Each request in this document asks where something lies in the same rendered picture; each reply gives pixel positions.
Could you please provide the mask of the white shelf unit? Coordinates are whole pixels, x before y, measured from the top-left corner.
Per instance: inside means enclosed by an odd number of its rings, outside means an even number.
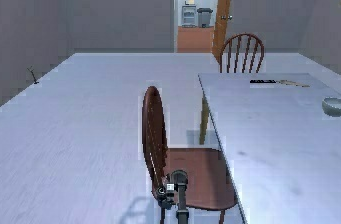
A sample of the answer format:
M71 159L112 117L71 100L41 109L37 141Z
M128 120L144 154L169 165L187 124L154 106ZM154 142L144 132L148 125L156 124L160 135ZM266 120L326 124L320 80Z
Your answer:
M182 7L182 26L194 27L196 25L196 6L184 5Z

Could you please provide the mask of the grey green bowl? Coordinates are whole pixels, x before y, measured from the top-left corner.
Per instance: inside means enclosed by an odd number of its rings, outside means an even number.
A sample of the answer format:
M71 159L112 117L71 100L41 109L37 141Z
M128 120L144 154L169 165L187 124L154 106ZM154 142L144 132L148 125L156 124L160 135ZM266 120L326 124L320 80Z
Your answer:
M322 100L323 112L331 117L341 117L341 99L326 97Z

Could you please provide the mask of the white table with wooden legs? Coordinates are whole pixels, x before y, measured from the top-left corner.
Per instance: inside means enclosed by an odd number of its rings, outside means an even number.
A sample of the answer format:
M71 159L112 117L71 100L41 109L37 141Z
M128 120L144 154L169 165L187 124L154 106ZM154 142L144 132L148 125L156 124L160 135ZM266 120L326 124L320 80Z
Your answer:
M322 110L337 91L309 74L199 80L245 223L341 224L341 117Z

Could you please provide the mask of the orange wooden room door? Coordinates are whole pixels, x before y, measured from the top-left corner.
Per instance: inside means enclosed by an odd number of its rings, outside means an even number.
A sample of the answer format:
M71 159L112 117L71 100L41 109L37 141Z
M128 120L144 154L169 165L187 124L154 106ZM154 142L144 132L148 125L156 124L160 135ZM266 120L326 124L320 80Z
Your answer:
M212 54L217 62L220 61L221 49L225 43L228 21L221 20L221 16L229 16L230 2L231 0L218 0L217 2L216 21L212 46Z

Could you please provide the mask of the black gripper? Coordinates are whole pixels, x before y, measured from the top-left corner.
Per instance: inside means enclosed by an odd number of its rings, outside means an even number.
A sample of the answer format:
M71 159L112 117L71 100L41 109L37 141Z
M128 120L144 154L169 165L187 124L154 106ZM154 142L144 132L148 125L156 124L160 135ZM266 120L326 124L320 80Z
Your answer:
M165 187L160 187L156 193L158 205L163 209L170 210L174 205L174 192L172 190L167 191Z

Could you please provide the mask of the brown wooden spindle chair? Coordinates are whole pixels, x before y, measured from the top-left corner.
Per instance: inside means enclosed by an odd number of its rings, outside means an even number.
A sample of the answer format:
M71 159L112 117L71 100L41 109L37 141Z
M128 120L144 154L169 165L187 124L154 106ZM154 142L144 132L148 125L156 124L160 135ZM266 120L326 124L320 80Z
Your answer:
M187 208L225 213L237 204L231 175L223 152L214 148L170 148L167 145L162 100L158 89L148 87L142 106L142 146L152 182L152 195L175 170L187 173Z
M258 73L265 56L262 40L255 34L240 33L228 38L220 50L221 73Z

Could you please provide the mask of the grey bin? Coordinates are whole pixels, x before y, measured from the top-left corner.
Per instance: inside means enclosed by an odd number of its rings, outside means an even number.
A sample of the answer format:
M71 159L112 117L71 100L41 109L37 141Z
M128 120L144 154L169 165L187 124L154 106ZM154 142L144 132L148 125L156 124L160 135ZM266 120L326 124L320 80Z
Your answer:
M198 26L200 28L208 28L210 26L211 15L213 10L211 8L198 8Z

